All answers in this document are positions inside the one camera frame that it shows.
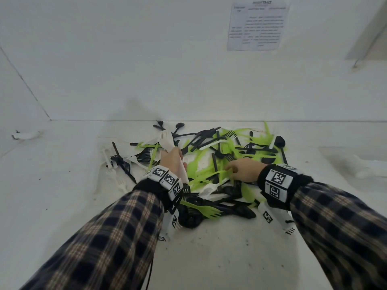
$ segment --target paper notice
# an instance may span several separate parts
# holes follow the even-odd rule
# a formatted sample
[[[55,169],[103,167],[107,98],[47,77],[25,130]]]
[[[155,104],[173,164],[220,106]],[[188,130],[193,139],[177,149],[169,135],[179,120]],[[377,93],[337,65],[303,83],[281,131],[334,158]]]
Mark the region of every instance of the paper notice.
[[[287,14],[285,1],[234,2],[227,50],[278,49]]]

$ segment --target cable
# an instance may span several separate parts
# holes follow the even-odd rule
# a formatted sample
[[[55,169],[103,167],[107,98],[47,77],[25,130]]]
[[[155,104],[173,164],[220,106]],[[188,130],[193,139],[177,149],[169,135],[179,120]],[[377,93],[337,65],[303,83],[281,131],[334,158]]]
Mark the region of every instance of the cable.
[[[151,269],[149,270],[148,283],[146,283],[145,290],[148,290],[149,282],[151,281],[152,268],[153,268],[153,258],[152,258],[152,261],[151,261]]]

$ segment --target plaid sleeve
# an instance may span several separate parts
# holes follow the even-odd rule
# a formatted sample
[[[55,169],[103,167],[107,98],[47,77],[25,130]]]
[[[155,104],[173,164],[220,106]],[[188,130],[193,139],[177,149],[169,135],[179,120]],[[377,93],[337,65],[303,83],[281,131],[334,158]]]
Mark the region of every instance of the plaid sleeve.
[[[293,219],[334,289],[387,289],[387,219],[343,190],[310,183]]]
[[[67,240],[22,289],[141,289],[163,216],[154,194],[124,195]]]

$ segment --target wristband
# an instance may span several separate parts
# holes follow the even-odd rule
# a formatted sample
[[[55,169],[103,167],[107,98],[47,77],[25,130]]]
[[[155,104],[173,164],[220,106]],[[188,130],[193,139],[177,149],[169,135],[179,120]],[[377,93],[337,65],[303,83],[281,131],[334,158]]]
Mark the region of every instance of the wristband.
[[[164,206],[165,212],[174,214],[183,194],[183,183],[168,168],[158,165],[149,170],[133,190],[155,194]]]
[[[258,186],[268,205],[288,211],[296,191],[310,182],[313,182],[312,177],[287,164],[268,165],[258,177]]]

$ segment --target hand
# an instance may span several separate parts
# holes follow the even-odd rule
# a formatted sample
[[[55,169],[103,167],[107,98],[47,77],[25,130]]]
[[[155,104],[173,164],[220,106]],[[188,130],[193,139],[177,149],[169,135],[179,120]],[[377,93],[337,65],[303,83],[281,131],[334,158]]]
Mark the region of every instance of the hand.
[[[183,154],[178,147],[174,147],[170,153],[163,150],[161,151],[160,165],[168,168],[173,174],[181,178],[179,175],[180,161],[183,159]],[[185,170],[187,170],[187,163],[183,163]]]
[[[261,162],[254,161],[250,158],[240,158],[236,161],[231,161],[225,167],[225,170],[233,168],[231,178],[241,180],[242,182],[254,182],[262,169],[267,165]]]

